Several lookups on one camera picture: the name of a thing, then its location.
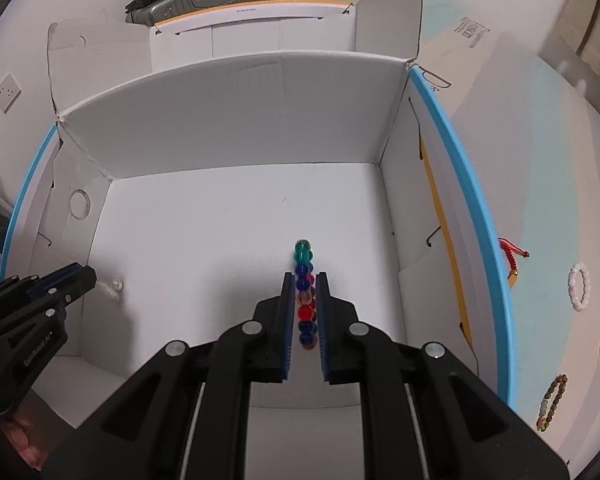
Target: metal screw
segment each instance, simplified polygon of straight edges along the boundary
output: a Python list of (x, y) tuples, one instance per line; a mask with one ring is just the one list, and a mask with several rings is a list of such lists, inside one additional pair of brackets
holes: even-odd
[(364, 323), (355, 322), (349, 325), (349, 332), (351, 332), (352, 335), (367, 335), (369, 333), (369, 327)]
[(167, 346), (164, 347), (164, 351), (171, 357), (182, 355), (186, 349), (187, 345), (185, 345), (182, 341), (171, 341)]
[(249, 335), (259, 334), (262, 331), (262, 325), (259, 322), (254, 321), (254, 320), (247, 321), (242, 326), (242, 331), (245, 334), (249, 334)]
[(424, 347), (424, 351), (429, 357), (438, 359), (445, 354), (445, 347), (443, 347), (440, 343), (428, 343), (427, 346)]

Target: white cardboard box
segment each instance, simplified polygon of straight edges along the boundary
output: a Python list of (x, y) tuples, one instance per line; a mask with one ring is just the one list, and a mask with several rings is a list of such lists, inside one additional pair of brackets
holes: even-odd
[[(119, 301), (96, 288), (68, 308), (69, 341), (34, 387), (59, 415), (80, 424), (170, 340), (202, 344), (250, 318), (280, 290), (298, 238), (361, 320), (399, 342), (443, 342), (510, 400), (509, 289), (471, 164), (413, 64), (421, 8), (258, 2), (153, 28), (51, 26), (58, 123), (23, 184), (1, 272), (77, 261), (125, 284)], [(290, 381), (255, 385), (252, 405), (283, 435), (299, 409), (318, 425), (349, 417), (336, 447), (361, 456), (347, 409), (357, 388), (325, 386), (318, 352), (293, 350)], [(328, 434), (295, 438), (319, 447)], [(362, 477), (359, 462), (348, 478)]]

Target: power outlet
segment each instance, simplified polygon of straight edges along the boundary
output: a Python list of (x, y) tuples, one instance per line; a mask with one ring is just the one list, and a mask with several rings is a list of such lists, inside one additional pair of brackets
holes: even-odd
[(7, 113), (22, 91), (11, 74), (7, 74), (0, 83), (0, 110)]

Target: white bracelet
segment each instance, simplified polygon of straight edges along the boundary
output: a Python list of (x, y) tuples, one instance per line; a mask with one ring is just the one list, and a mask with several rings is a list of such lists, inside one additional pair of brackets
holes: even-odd
[[(582, 297), (578, 298), (576, 293), (576, 275), (580, 273), (582, 275), (583, 288)], [(589, 270), (585, 264), (575, 264), (571, 267), (569, 273), (569, 298), (571, 304), (576, 312), (580, 312), (587, 307), (589, 304), (589, 295), (591, 292), (591, 280), (589, 279)]]

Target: wall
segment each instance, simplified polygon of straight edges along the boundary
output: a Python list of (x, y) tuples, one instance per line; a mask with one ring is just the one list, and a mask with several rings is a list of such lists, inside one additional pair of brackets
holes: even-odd
[[(22, 94), (0, 111), (0, 173), (13, 203), (38, 145), (54, 120), (46, 70), (46, 32), (69, 18), (122, 21), (131, 0), (12, 0), (0, 18), (0, 82), (11, 72)], [(563, 0), (464, 0), (539, 48)]]

